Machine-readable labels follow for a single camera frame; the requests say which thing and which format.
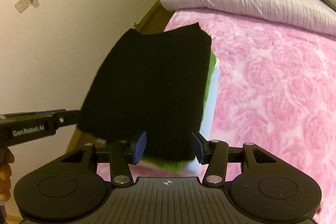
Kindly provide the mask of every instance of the pink blanket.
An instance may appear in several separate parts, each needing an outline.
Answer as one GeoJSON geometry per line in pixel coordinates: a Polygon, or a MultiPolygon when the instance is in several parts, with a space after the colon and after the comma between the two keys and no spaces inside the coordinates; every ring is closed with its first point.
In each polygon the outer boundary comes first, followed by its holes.
{"type": "MultiPolygon", "coordinates": [[[[307,173],[323,193],[315,220],[336,223],[336,38],[208,9],[177,11],[166,30],[195,22],[220,61],[210,138],[254,142],[307,173]]],[[[98,173],[106,178],[107,170],[98,173]]],[[[229,164],[226,180],[239,173],[239,164],[229,164]]],[[[176,176],[148,166],[132,174],[176,176]]]]}

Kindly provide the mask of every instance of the wooden floor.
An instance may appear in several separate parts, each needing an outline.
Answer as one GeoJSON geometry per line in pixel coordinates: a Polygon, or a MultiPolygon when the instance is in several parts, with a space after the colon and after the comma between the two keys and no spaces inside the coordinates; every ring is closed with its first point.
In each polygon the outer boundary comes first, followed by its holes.
{"type": "MultiPolygon", "coordinates": [[[[173,14],[173,12],[169,12],[159,5],[139,30],[140,33],[152,34],[163,32],[173,14]]],[[[104,144],[97,142],[97,138],[92,134],[84,133],[79,129],[76,129],[68,145],[67,152],[75,147],[80,147],[85,143],[93,143],[96,147],[105,146],[104,144]]]]}

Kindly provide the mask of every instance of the black cloth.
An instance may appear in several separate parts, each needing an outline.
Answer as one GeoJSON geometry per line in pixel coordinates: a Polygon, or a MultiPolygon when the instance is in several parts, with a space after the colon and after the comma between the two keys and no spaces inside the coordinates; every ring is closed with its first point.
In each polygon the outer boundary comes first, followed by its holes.
{"type": "Polygon", "coordinates": [[[128,30],[98,70],[79,129],[109,142],[146,131],[145,155],[192,160],[189,136],[202,122],[210,47],[198,23],[150,35],[128,30]]]}

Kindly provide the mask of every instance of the silver bolt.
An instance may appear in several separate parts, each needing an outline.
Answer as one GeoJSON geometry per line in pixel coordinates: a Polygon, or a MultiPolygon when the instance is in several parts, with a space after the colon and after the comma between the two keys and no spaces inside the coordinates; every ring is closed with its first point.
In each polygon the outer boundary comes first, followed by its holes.
{"type": "Polygon", "coordinates": [[[114,178],[114,182],[124,184],[129,182],[131,179],[128,176],[120,175],[114,178]]]}
{"type": "Polygon", "coordinates": [[[206,181],[209,183],[216,184],[216,183],[220,183],[222,181],[222,178],[220,176],[212,175],[212,176],[208,176],[206,178],[206,181]]]}

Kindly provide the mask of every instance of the baseboard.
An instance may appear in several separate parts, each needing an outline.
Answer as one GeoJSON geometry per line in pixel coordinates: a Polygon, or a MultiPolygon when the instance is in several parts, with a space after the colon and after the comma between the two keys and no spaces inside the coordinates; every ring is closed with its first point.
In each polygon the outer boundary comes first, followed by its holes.
{"type": "Polygon", "coordinates": [[[154,5],[148,10],[148,12],[145,14],[145,16],[139,21],[139,23],[134,23],[134,28],[137,31],[140,31],[142,27],[145,25],[147,20],[151,17],[151,15],[155,12],[155,10],[160,6],[160,2],[156,1],[154,5]]]}
{"type": "Polygon", "coordinates": [[[6,220],[15,221],[15,222],[21,222],[21,221],[23,221],[23,218],[20,217],[20,216],[7,215],[6,220]]]}

